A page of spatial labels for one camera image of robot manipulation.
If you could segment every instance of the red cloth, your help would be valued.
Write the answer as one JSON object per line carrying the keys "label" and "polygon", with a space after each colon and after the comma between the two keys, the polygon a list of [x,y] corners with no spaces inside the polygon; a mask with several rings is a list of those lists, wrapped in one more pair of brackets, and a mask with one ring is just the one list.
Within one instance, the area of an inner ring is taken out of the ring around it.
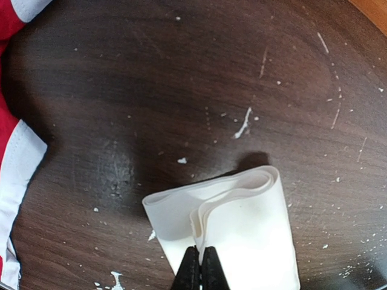
{"label": "red cloth", "polygon": [[[25,24],[16,15],[10,0],[0,0],[0,61],[9,39]],[[4,156],[7,142],[18,123],[9,112],[1,93],[1,64],[0,64],[0,165]]]}

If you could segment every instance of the white scratch mark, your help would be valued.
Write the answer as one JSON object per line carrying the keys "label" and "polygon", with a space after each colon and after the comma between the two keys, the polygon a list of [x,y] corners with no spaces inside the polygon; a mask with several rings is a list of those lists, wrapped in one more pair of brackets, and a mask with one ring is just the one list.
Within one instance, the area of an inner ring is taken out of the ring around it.
{"label": "white scratch mark", "polygon": [[122,274],[114,271],[112,271],[111,274],[114,276],[114,279],[115,279],[115,287],[111,288],[111,290],[123,290],[120,283],[120,276]]}
{"label": "white scratch mark", "polygon": [[322,38],[322,36],[321,36],[321,34],[319,32],[317,32],[317,36],[321,40],[322,46],[325,48],[325,52],[329,53],[329,49],[328,49],[327,45],[325,44],[325,41],[324,41],[324,39]]}
{"label": "white scratch mark", "polygon": [[179,163],[179,164],[187,164],[187,158],[180,158],[180,159],[178,159],[177,160],[177,163]]}
{"label": "white scratch mark", "polygon": [[152,233],[149,236],[148,241],[153,240],[155,237],[156,237],[156,232],[155,232],[155,230],[152,230]]}
{"label": "white scratch mark", "polygon": [[266,57],[267,57],[267,47],[265,48],[264,56],[262,58],[261,72],[259,73],[259,78],[261,78],[264,75]]}
{"label": "white scratch mark", "polygon": [[334,126],[336,125],[337,118],[339,118],[339,114],[340,114],[340,108],[341,108],[341,102],[339,103],[339,107],[337,108],[336,116],[334,117],[331,129],[334,129]]}
{"label": "white scratch mark", "polygon": [[359,156],[357,157],[357,162],[360,161],[360,157],[362,156],[363,149],[364,149],[364,145],[365,145],[365,142],[367,141],[367,138],[368,138],[368,137],[365,137],[365,138],[364,138],[364,142],[363,142],[362,148],[359,150]]}
{"label": "white scratch mark", "polygon": [[252,107],[249,107],[246,112],[246,116],[244,117],[244,122],[242,124],[242,127],[239,129],[237,133],[234,134],[234,139],[239,139],[243,133],[243,131],[247,128],[249,125],[249,116],[252,112]]}

